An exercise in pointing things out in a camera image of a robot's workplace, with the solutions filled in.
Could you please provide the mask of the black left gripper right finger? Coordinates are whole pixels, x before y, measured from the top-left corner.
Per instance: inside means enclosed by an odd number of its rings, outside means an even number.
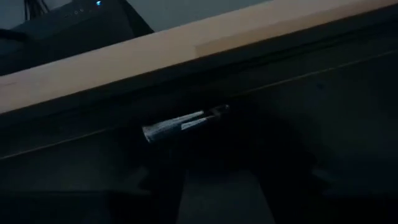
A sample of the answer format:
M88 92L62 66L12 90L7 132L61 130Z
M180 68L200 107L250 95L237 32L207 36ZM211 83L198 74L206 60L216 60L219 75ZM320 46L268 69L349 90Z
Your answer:
M252 139L250 161L275 224L315 224L312 203L323 182L313 174L317 159L300 136L258 135Z

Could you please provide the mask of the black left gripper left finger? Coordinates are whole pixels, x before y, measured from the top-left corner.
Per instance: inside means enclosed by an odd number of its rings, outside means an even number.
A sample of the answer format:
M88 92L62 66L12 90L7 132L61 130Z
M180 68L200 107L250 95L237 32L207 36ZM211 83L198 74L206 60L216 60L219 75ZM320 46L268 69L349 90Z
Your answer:
M185 181L186 164L175 142L154 143L144 154L148 176L142 186L154 198L156 224L176 224Z

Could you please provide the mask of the dark equipment with blue light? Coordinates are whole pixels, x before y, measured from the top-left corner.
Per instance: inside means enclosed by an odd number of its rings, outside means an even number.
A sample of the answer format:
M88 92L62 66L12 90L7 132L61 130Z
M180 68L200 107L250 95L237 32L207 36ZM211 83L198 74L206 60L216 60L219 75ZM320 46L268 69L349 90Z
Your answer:
M74 0L0 29L0 76L153 33L126 0Z

